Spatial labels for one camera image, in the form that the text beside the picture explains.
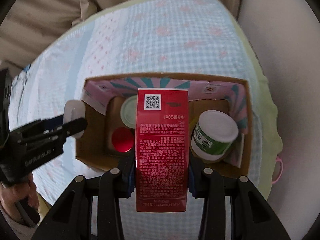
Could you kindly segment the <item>person left hand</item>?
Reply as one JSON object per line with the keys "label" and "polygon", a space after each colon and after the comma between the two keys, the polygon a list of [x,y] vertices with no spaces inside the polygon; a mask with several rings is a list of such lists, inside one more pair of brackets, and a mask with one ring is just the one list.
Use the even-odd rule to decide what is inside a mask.
{"label": "person left hand", "polygon": [[28,175],[28,181],[14,185],[12,187],[4,187],[1,184],[1,205],[5,213],[15,222],[23,223],[22,216],[16,207],[16,203],[27,198],[28,205],[34,210],[39,208],[39,198],[36,193],[36,185],[34,183],[33,174]]}

